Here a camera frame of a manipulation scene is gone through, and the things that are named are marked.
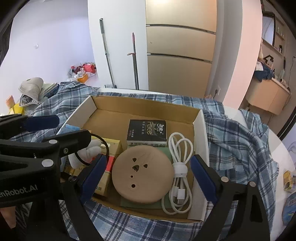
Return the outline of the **person's left hand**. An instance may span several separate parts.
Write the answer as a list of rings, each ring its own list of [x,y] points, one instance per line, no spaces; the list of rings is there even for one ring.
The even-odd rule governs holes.
[[[15,228],[16,226],[16,207],[5,207],[0,209],[2,216],[6,220],[10,228]]]

